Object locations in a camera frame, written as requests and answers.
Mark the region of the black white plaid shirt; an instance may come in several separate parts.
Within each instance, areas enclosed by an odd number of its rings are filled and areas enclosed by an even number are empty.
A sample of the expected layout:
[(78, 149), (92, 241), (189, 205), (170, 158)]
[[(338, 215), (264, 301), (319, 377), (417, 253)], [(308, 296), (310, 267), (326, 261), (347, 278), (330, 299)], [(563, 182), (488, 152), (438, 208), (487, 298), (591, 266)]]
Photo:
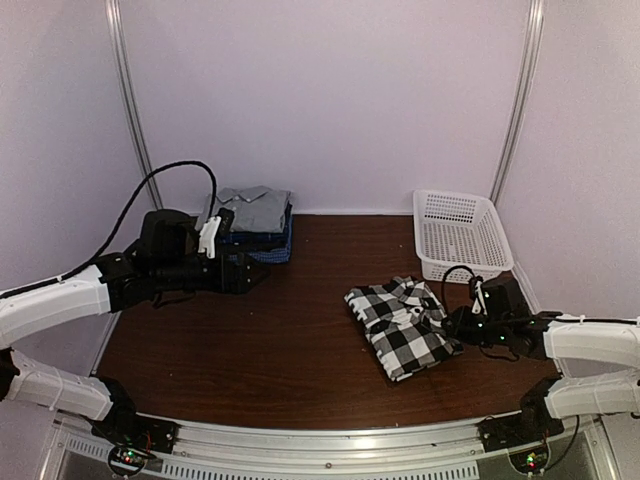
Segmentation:
[(385, 284), (354, 287), (344, 301), (393, 382), (464, 351), (461, 342), (445, 333), (444, 307), (424, 281), (394, 277)]

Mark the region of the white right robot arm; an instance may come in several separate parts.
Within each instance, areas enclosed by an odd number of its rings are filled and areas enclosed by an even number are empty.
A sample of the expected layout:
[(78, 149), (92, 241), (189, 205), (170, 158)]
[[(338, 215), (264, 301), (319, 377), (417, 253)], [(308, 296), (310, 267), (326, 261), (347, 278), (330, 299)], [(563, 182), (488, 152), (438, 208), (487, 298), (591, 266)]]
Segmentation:
[(554, 375), (520, 400), (518, 413), (484, 420), (487, 445), (535, 442), (583, 415), (639, 415), (639, 322), (530, 310), (514, 278), (470, 281), (469, 307), (448, 314), (448, 336), (478, 347), (501, 346), (513, 359), (553, 362)]

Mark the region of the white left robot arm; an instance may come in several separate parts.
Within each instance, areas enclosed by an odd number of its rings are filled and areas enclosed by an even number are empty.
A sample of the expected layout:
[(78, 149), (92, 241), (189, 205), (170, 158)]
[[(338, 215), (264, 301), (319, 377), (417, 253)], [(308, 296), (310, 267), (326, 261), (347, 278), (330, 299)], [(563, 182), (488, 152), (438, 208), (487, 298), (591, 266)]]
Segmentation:
[(125, 251), (98, 251), (74, 270), (1, 294), (1, 398), (75, 414), (109, 442), (155, 448), (152, 427), (115, 379), (91, 375), (111, 318), (143, 303), (154, 309), (201, 292), (243, 294), (263, 278), (237, 246), (221, 208), (197, 228), (189, 215), (146, 215)]

